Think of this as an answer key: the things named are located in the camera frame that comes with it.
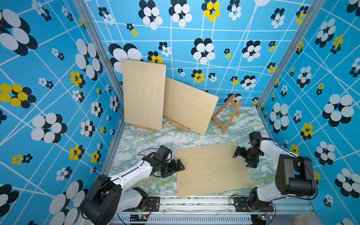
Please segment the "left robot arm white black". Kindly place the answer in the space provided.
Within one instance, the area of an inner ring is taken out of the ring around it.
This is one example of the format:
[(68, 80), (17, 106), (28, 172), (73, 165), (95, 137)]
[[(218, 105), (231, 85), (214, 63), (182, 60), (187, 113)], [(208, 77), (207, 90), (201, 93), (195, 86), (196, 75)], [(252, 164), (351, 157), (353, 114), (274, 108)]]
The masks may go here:
[(85, 195), (80, 214), (95, 225), (107, 225), (118, 213), (128, 209), (142, 211), (153, 210), (148, 194), (134, 185), (155, 173), (161, 178), (185, 170), (180, 159), (172, 158), (172, 150), (161, 145), (148, 155), (139, 155), (142, 159), (135, 166), (117, 175), (100, 175)]

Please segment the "wooden easel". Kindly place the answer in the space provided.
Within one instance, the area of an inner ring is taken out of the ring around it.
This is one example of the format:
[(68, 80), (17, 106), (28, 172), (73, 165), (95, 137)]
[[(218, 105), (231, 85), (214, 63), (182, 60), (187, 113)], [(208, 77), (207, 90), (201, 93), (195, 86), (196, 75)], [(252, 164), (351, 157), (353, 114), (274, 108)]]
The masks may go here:
[(168, 121), (170, 122), (170, 124), (178, 126), (179, 128), (185, 130), (186, 133), (189, 133), (190, 129), (188, 127), (186, 127), (186, 126), (184, 126), (184, 125), (182, 125), (182, 124), (180, 124), (180, 123), (178, 123), (178, 122), (176, 122), (176, 121), (174, 121), (174, 120), (172, 120), (170, 118), (168, 118)]
[(212, 115), (211, 119), (225, 134), (234, 117), (239, 117), (239, 108), (242, 105), (241, 94), (229, 94), (224, 104)]
[(152, 133), (156, 133), (156, 130), (153, 129), (153, 128), (150, 128), (150, 127), (144, 127), (144, 126), (140, 126), (140, 125), (136, 125), (136, 124), (131, 124), (131, 126), (134, 128), (134, 129), (143, 129), (143, 130), (148, 130), (148, 131), (151, 131)]

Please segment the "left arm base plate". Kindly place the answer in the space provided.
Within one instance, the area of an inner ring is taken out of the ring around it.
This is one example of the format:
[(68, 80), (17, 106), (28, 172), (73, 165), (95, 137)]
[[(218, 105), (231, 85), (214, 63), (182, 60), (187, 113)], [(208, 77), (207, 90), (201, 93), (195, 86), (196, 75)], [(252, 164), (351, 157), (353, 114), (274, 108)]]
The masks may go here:
[(141, 201), (136, 208), (127, 209), (127, 212), (158, 212), (160, 207), (160, 197), (150, 196), (147, 197), (146, 202)]

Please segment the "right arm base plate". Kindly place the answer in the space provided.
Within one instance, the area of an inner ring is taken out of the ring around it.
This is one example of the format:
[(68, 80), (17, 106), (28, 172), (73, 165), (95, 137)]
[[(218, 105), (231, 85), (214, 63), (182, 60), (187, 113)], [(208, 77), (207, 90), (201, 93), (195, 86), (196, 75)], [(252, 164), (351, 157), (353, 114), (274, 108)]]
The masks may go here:
[(251, 200), (249, 197), (233, 197), (232, 204), (237, 212), (275, 212), (270, 202), (262, 202), (257, 199)]

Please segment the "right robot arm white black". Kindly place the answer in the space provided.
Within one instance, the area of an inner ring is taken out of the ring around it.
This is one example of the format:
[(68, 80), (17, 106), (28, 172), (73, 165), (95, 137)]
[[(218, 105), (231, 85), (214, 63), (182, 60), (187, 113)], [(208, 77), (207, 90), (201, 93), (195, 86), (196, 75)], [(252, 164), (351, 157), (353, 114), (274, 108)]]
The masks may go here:
[(275, 181), (264, 187), (255, 187), (249, 193), (248, 207), (259, 212), (276, 200), (295, 197), (312, 200), (317, 197), (318, 187), (314, 177), (312, 160), (287, 151), (275, 140), (262, 137), (260, 132), (249, 134), (249, 147), (238, 146), (233, 157), (242, 157), (246, 167), (256, 169), (260, 157), (268, 155), (277, 163)]

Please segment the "plywood board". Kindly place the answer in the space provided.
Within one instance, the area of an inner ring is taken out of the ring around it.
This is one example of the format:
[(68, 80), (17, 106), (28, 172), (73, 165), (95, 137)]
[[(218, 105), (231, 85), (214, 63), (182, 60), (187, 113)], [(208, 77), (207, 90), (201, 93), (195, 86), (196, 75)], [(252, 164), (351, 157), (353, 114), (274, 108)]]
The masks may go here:
[(166, 65), (124, 59), (122, 68), (124, 121), (161, 130)]
[(163, 115), (204, 136), (218, 97), (166, 77)]
[(178, 197), (250, 188), (254, 183), (235, 142), (176, 149), (185, 170), (176, 173)]

